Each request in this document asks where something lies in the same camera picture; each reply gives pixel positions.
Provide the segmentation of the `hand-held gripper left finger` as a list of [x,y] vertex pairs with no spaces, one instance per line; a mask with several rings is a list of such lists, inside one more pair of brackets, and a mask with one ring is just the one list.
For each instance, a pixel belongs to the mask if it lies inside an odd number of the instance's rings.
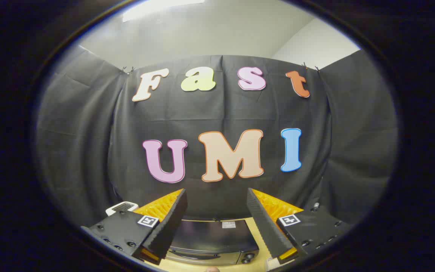
[[159,265],[166,258],[187,207],[187,192],[180,189],[140,208],[131,202],[119,203],[103,220],[81,229],[123,258]]

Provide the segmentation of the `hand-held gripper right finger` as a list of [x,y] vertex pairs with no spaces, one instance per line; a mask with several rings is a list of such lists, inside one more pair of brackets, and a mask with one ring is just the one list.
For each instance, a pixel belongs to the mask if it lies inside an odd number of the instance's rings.
[[299,208],[254,188],[247,208],[278,270],[315,265],[354,229],[319,202]]

